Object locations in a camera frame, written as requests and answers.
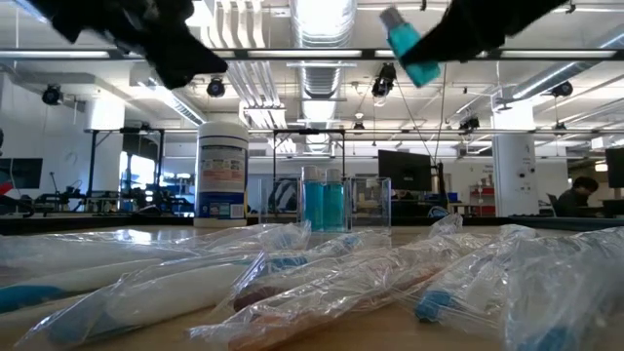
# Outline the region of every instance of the laboratory room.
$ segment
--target laboratory room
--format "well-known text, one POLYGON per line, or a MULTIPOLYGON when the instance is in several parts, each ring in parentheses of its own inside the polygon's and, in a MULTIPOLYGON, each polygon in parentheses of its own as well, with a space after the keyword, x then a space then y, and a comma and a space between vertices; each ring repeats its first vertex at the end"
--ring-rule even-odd
POLYGON ((622 350, 623 13, 0 1, 0 350, 622 350))

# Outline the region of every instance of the table surface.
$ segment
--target table surface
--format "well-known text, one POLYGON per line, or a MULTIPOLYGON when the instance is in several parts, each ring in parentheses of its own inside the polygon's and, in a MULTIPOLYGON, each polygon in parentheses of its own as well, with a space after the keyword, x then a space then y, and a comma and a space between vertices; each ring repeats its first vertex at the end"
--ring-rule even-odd
MULTIPOLYGON (((132 233, 152 240, 179 239, 206 234, 207 229, 192 227, 137 227, 98 229, 118 231, 120 234, 132 233)), ((394 227, 393 245, 399 246, 412 241, 418 235, 426 235, 427 227, 394 227)), ((464 227, 463 232, 494 234, 498 227, 464 227)), ((565 235, 570 232, 548 230, 548 234, 565 235)), ((168 322, 148 328, 128 332, 105 341, 89 344, 80 350, 97 351, 191 351, 206 350, 206 346, 192 344, 185 337, 188 328, 206 324, 210 309, 187 314, 168 322)), ((0 336, 0 349, 9 349, 21 334, 0 336)), ((394 303, 368 314, 345 317, 324 328, 296 340, 289 341, 275 350, 279 351, 372 351, 372 350, 414 350, 414 346, 423 346, 426 350, 499 350, 496 340, 484 339, 461 331, 451 330, 437 325, 420 324, 413 317, 410 307, 394 303)))

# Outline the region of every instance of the computer monitor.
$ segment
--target computer monitor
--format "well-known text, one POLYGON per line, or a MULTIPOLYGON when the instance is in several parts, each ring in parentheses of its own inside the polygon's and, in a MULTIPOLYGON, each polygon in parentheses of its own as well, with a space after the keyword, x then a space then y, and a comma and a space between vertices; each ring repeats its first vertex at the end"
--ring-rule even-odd
POLYGON ((43 159, 0 159, 0 183, 14 181, 17 189, 38 189, 41 183, 43 159))
POLYGON ((624 187, 624 147, 608 148, 605 152, 608 187, 624 187))
POLYGON ((398 151, 377 151, 379 177, 389 177, 393 189, 431 191, 431 157, 398 151))

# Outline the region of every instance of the blue bottle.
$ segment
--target blue bottle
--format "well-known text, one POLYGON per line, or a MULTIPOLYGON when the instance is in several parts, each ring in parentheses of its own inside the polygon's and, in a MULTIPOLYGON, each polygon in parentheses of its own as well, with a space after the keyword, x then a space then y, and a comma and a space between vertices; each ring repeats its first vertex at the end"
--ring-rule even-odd
POLYGON ((301 168, 301 180, 303 183, 301 204, 303 207, 303 220, 309 220, 312 231, 323 230, 323 183, 319 177, 316 166, 303 166, 301 168))
POLYGON ((440 76, 440 67, 436 62, 425 62, 405 66, 400 57, 420 40, 420 34, 407 23, 395 7, 384 10, 379 17, 388 32, 388 44, 394 56, 399 59, 401 67, 406 71, 412 83, 420 88, 440 76))
POLYGON ((323 189, 323 230, 344 231, 344 185, 340 171, 328 169, 325 172, 323 189))

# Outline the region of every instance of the product label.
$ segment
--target product label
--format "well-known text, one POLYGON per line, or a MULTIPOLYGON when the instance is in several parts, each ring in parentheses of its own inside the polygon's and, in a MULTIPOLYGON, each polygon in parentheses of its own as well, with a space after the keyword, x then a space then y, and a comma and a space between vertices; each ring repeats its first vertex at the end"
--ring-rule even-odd
POLYGON ((201 145, 198 154, 196 216, 245 218, 247 150, 237 146, 201 145))

